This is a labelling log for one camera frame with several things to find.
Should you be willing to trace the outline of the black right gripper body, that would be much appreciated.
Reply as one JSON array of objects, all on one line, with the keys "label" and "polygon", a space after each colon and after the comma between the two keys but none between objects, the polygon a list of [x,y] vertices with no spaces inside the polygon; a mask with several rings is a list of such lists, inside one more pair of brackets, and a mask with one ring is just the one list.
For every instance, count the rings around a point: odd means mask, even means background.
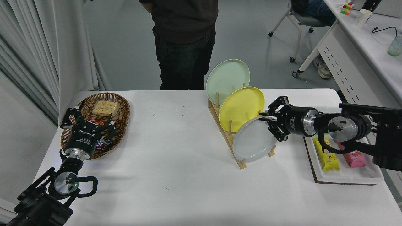
[{"label": "black right gripper body", "polygon": [[283,124],[289,134],[310,136],[303,124],[309,111],[310,107],[284,106],[277,112],[277,122]]}]

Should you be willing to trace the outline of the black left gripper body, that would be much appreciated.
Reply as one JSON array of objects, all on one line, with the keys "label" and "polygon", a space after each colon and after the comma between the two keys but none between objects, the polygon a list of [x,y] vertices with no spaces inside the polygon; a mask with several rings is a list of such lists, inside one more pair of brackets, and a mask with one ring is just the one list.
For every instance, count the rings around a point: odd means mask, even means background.
[{"label": "black left gripper body", "polygon": [[95,131],[97,128],[96,124],[91,122],[79,123],[73,126],[72,134],[70,135],[64,151],[68,149],[80,149],[86,153],[94,153],[98,141],[102,137],[101,131]]}]

